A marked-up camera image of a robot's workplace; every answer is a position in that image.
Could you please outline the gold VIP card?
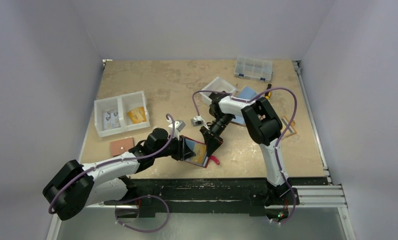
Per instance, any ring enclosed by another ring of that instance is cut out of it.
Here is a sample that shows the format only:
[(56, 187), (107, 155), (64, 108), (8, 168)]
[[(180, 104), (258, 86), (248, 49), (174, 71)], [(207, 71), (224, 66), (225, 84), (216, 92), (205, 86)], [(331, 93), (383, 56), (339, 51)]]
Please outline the gold VIP card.
[(206, 158), (206, 145), (202, 143), (196, 143), (194, 146), (195, 156), (192, 158), (194, 164), (202, 165)]

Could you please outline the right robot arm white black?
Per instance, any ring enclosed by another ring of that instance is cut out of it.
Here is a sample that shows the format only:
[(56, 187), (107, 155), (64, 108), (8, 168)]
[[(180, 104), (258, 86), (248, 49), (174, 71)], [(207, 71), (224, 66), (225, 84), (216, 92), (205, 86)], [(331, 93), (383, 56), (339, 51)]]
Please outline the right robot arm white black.
[(211, 156), (222, 145), (221, 134), (231, 120), (235, 116), (242, 116), (250, 138), (261, 149), (265, 163), (265, 205), (298, 204), (298, 196), (284, 169), (281, 155), (283, 125), (269, 101), (264, 97), (246, 100), (232, 97), (226, 92), (217, 92), (209, 106), (209, 113), (214, 120), (200, 128), (207, 148), (206, 155)]

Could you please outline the red card holder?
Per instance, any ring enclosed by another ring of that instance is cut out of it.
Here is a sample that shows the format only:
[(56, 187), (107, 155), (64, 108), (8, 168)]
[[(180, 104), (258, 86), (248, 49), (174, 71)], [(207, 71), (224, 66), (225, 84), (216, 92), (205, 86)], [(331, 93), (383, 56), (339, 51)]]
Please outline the red card holder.
[(211, 155), (206, 156), (207, 147), (203, 142), (196, 141), (189, 137), (183, 136), (187, 147), (194, 153), (193, 156), (185, 158), (183, 161), (193, 164), (198, 167), (207, 168), (208, 163), (214, 162), (217, 166), (220, 165), (220, 161), (217, 157)]

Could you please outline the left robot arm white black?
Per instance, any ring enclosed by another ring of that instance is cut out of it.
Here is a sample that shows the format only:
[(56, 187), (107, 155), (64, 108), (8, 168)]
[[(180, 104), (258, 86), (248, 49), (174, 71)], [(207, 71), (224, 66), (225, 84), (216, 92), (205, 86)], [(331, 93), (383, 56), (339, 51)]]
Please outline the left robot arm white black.
[(66, 162), (42, 194), (49, 203), (49, 214), (64, 221), (77, 215), (88, 205), (121, 201), (128, 205), (136, 198), (128, 176), (151, 167), (157, 158), (171, 157), (184, 161), (196, 154), (184, 136), (174, 137), (163, 128), (155, 128), (145, 140), (123, 154), (94, 163)]

